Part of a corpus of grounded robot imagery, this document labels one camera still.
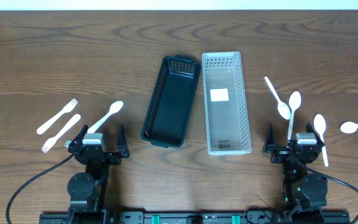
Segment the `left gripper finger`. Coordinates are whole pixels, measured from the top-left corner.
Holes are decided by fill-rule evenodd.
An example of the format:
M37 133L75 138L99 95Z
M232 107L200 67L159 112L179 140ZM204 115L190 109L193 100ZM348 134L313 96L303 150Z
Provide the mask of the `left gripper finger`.
M71 145L76 146L78 144L81 144L87 131L88 131L88 125L85 124L82 127L81 131L77 134L77 136L72 140Z
M122 124L119 126L116 146L119 149L119 152L127 152L127 142L124 135L124 126Z

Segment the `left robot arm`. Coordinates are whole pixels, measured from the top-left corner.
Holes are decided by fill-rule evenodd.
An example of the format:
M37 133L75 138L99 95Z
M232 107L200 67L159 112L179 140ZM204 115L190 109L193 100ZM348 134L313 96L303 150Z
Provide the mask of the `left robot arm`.
M70 195L68 223L117 223L113 209L104 208L104 198L109 179L109 167L119 165L130 155L124 126L119 126L117 152L105 152L101 133L89 133L85 125L65 146L68 152L85 166L84 172L75 174L68 182Z

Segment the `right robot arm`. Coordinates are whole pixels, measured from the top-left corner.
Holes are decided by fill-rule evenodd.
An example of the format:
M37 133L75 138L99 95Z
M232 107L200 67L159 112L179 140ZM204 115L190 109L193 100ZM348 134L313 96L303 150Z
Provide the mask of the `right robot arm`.
M288 205L283 219L292 223L324 223L322 207L327 205L328 180L320 174L307 171L307 164L315 161L324 143L310 124L286 146L275 144L270 126L262 148L270 154L271 163L283 167L282 193Z

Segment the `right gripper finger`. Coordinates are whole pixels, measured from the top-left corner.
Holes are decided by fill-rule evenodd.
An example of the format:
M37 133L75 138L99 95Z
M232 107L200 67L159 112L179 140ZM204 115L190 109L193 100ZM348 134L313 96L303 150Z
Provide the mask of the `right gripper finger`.
M268 134L264 142L262 152L272 152L274 149L275 149L275 141L273 136L273 126L272 123L270 123L270 127L268 129Z
M314 136L316 138L316 144L317 145L324 146L324 142L321 140L319 134L313 129L313 127L312 127L310 122L307 122L307 124L306 124L306 132L314 134Z

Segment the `white spoon angled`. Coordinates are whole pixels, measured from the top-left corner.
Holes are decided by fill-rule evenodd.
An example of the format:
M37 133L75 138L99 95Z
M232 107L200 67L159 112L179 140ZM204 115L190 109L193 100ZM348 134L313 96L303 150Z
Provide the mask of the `white spoon angled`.
M277 109L280 116L286 120L289 120L291 115L289 106L280 99L269 78L264 77L264 80L277 101Z

